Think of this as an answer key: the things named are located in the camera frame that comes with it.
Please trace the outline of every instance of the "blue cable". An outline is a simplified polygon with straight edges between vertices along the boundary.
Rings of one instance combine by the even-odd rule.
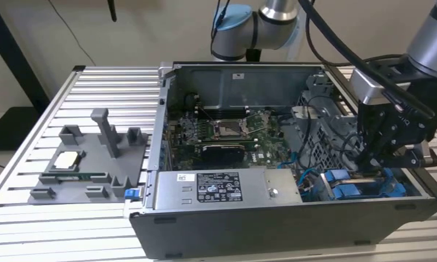
[[[292,159],[290,162],[282,162],[280,165],[278,165],[278,169],[283,168],[283,165],[290,165],[294,164],[296,162],[296,152],[292,152]]]
[[[307,176],[307,174],[308,174],[311,171],[318,172],[314,168],[307,169],[307,170],[303,172],[303,175],[302,175],[302,178],[300,178],[300,181],[299,181],[299,184],[298,184],[298,185],[303,184],[303,180],[306,179],[306,176]]]

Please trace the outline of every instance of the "aluminum extrusion table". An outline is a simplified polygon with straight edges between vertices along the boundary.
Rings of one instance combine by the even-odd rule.
[[[160,89],[158,70],[158,67],[87,67],[71,73],[0,175],[0,261],[151,261],[123,217],[123,203],[32,206],[27,201],[39,173],[60,144],[62,127],[78,124],[84,133],[99,131],[90,117],[94,108],[110,108],[108,120],[120,132],[138,126],[152,133]],[[347,77],[352,70],[340,69]],[[437,135],[431,147],[437,153]],[[428,170],[437,180],[437,167]],[[437,214],[428,221],[404,225],[376,246],[215,257],[202,261],[276,260],[437,261]]]

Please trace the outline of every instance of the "metal frame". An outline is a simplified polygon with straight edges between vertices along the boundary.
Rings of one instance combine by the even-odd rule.
[[[342,68],[340,71],[332,72],[336,78],[343,74],[350,77],[352,69]],[[158,68],[88,67],[84,72],[71,74],[0,176],[0,261],[151,261],[146,258],[130,221],[123,217],[124,204],[26,204],[28,188],[36,185],[38,173],[46,168],[60,143],[56,138],[58,125],[84,123],[91,108],[108,106],[114,116],[111,122],[119,129],[128,123],[136,123],[147,133],[152,132],[144,119],[154,118],[156,109],[148,104],[154,100],[147,100],[143,94],[159,89],[155,84],[158,80],[136,77],[136,74],[156,75]],[[437,134],[431,147],[437,152]],[[437,167],[428,171],[437,180]],[[430,220],[400,227],[376,246],[203,260],[434,262],[437,261],[437,213]]]
[[[8,26],[0,16],[0,55],[6,61],[11,72],[31,100],[39,114],[43,114],[50,105],[50,98],[36,74],[31,68],[28,60],[10,32]]]

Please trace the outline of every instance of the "black side panel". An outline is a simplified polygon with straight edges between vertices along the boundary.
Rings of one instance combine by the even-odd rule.
[[[374,201],[274,209],[170,213],[131,218],[151,259],[212,257],[379,243],[407,222],[435,213],[432,200]],[[175,223],[155,223],[175,217]]]

